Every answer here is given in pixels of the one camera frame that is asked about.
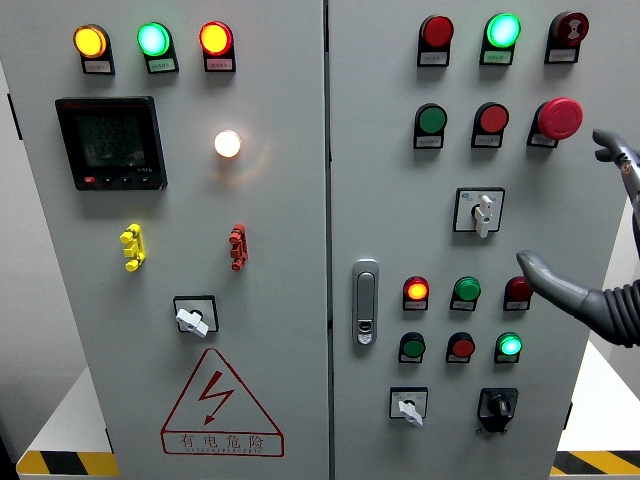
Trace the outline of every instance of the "red terminal connector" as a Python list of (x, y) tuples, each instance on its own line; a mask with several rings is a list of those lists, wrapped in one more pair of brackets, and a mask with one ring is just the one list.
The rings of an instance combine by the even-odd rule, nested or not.
[(239, 272), (247, 263), (249, 252), (247, 250), (247, 237), (245, 235), (244, 225), (236, 223), (229, 235), (229, 243), (231, 244), (231, 270)]

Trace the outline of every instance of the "robotic arm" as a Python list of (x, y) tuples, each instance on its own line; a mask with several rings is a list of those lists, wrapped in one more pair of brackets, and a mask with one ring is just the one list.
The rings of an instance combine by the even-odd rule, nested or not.
[[(593, 131), (593, 140), (604, 147), (596, 152), (601, 162), (614, 162), (620, 169), (633, 207), (633, 234), (640, 255), (640, 167), (639, 154), (620, 136)], [(615, 345), (640, 346), (640, 280), (613, 290), (587, 289), (555, 274), (535, 252), (516, 254), (529, 286), (556, 307), (573, 315), (602, 338)]]

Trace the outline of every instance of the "white switch handle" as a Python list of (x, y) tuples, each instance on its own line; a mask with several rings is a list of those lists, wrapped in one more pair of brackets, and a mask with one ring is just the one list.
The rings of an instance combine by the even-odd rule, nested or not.
[(481, 238), (487, 238), (489, 234), (489, 224), (493, 216), (493, 202), (486, 195), (480, 197), (480, 205), (478, 205), (473, 216), (476, 219), (476, 232)]
[(416, 411), (416, 407), (414, 404), (403, 402), (402, 400), (400, 400), (398, 402), (398, 409), (407, 422), (415, 425), (416, 427), (424, 427), (424, 424), (422, 423), (422, 417)]
[(183, 329), (195, 333), (200, 338), (206, 337), (209, 331), (209, 326), (202, 321), (202, 315), (187, 312), (183, 308), (176, 315), (176, 321)]

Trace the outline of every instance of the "yellow terminal connector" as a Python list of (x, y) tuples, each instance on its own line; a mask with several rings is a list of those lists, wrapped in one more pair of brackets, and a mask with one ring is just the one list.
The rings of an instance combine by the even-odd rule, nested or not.
[(125, 244), (122, 249), (124, 256), (131, 259), (125, 265), (125, 269), (127, 272), (135, 272), (147, 258), (140, 225), (137, 223), (129, 225), (120, 235), (120, 242)]

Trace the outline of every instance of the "lightning bolt symbol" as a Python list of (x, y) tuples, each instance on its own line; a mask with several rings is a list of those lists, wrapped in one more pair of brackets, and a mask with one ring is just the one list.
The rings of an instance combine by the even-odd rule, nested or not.
[(222, 372), (216, 371), (216, 373), (213, 374), (213, 377), (211, 377), (211, 380), (209, 380), (209, 383), (207, 384), (207, 387), (204, 389), (204, 391), (200, 395), (200, 398), (198, 399), (198, 401), (202, 401), (202, 400), (208, 400), (209, 398), (215, 398), (215, 397), (224, 396), (224, 398), (222, 399), (222, 401), (218, 405), (218, 408), (216, 408), (211, 415), (207, 415), (206, 416), (206, 418), (204, 420), (205, 426), (209, 425), (211, 422), (213, 422), (215, 420), (214, 415), (216, 414), (216, 412), (218, 410), (220, 410), (222, 405), (224, 405), (224, 402), (229, 400), (229, 397), (235, 391), (235, 390), (226, 390), (224, 392), (218, 392), (218, 393), (213, 393), (212, 394), (211, 393), (211, 389), (214, 387), (214, 385), (216, 383), (218, 383), (218, 380), (220, 380), (220, 377), (222, 377)]

